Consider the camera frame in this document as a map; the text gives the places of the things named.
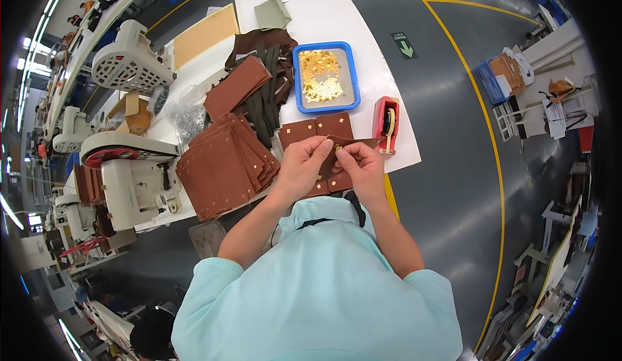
light blue shirt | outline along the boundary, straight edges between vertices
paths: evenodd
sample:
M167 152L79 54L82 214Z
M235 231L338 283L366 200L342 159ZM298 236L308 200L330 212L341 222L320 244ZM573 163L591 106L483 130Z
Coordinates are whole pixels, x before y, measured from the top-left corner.
M175 318L181 361L451 360L462 352L449 280L400 279L345 199L299 201L246 271L206 258ZM296 230L306 220L329 218Z

blue plastic tray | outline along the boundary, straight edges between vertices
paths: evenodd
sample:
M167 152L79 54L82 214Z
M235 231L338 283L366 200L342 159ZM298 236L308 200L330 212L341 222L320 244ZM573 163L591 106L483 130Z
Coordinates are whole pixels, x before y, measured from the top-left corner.
M475 69L475 73L478 75L481 83L484 85L486 89L486 93L488 93L488 97L493 105L498 105L509 99L503 96L503 91L501 91L501 87L499 86L499 82L497 82L497 78L494 77L493 70L490 69L490 65L488 62L494 60L488 59L484 61L484 64L481 64L479 67Z
M327 106L316 108L305 108L303 104L302 96L302 81L300 80L300 61L298 54L301 51L313 51L316 49L342 49L346 52L346 58L348 60L348 70L350 71L350 80L352 82L352 92L354 93L354 103L347 106ZM356 77L356 69L354 68L354 57L352 56L352 48L350 44L344 41L332 41L332 42L317 42L315 44L303 44L294 48L292 53L294 57L294 84L296 88L296 107L301 113L323 113L326 111L343 111L352 110L361 104L361 93L358 90L358 78Z

wooden board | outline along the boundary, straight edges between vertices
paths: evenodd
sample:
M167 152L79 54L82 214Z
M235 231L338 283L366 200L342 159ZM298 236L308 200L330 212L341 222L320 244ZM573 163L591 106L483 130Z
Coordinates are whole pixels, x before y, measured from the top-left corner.
M564 276L564 272L567 267L567 265L564 266L564 262L570 250L570 236L572 234L572 228L575 225L575 219L577 218L577 214L579 214L579 207L581 206L582 199L583 195L579 195L579 199L577 200L575 209L572 212L572 221L570 222L568 232L566 233L564 240L559 245L559 248L557 248L557 251L548 263L548 272L546 274L546 279L544 279L544 285L542 286L542 290L540 290L540 295L538 295L536 305L534 306L534 309L531 312L529 319L527 319L527 324L525 324L525 327L528 327L536 318L538 318L543 313L544 307L538 308L538 304L542 300L542 296L544 296L544 293L546 291L550 290L551 288L555 288Z
M175 70L207 49L234 34L239 34L233 3L212 13L175 37Z

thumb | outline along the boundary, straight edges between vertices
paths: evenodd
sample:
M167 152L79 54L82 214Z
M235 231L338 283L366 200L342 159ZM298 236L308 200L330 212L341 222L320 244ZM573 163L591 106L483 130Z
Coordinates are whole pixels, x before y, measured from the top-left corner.
M354 177L354 175L361 170L361 167L358 166L358 163L354 157L352 157L352 155L345 150L339 149L335 154L337 155L337 159L341 163L341 166L346 170L346 172L348 172L350 177Z
M313 155L311 155L309 161L311 161L313 164L316 164L317 168L319 168L324 160L326 160L326 157L328 157L331 150L333 150L333 140L325 139L320 144L320 146L315 148L315 150L313 151Z

orange shirt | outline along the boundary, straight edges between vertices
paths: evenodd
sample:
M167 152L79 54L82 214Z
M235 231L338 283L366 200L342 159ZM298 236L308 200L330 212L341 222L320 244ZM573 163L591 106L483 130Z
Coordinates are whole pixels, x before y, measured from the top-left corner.
M80 7L84 9L84 15L86 15L88 13L88 11L91 9L91 7L93 7L93 5L95 4L94 1L86 1L84 2L84 4Z
M41 156L41 158L45 158L45 156L47 156L47 152L45 151L45 144L41 144L37 147L37 153Z

